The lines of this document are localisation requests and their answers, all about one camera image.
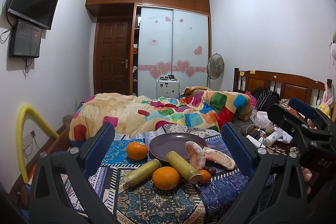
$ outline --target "finger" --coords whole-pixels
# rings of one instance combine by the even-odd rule
[[[302,169],[302,174],[303,174],[303,178],[305,182],[309,181],[311,177],[313,176],[313,174],[310,172],[308,168],[301,167],[301,169]]]

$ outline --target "wall socket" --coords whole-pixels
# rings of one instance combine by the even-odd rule
[[[23,139],[22,139],[22,145],[30,145],[33,143],[33,138],[35,138],[36,134],[35,131],[31,131],[31,133],[27,134]]]

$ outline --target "small orange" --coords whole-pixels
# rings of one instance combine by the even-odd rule
[[[132,142],[127,145],[126,153],[132,160],[143,160],[147,157],[148,148],[144,143]]]
[[[202,179],[199,181],[200,183],[208,183],[211,180],[211,175],[206,170],[201,170],[199,172],[202,175]]]
[[[180,175],[176,169],[165,166],[161,167],[153,173],[153,183],[160,190],[171,190],[180,182]]]

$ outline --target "wooden headboard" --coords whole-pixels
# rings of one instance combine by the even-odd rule
[[[245,93],[247,90],[253,91],[258,87],[270,90],[271,81],[275,82],[273,91],[277,91],[277,86],[281,83],[280,99],[296,97],[308,105],[311,102],[313,89],[318,90],[316,102],[313,102],[315,104],[317,104],[317,100],[320,98],[320,91],[325,90],[324,83],[300,75],[261,70],[240,71],[238,68],[235,68],[233,91]]]

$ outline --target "door handle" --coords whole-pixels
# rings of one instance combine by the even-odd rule
[[[122,61],[121,63],[122,63],[122,64],[125,63],[125,68],[128,68],[128,59],[125,59],[125,61]]]

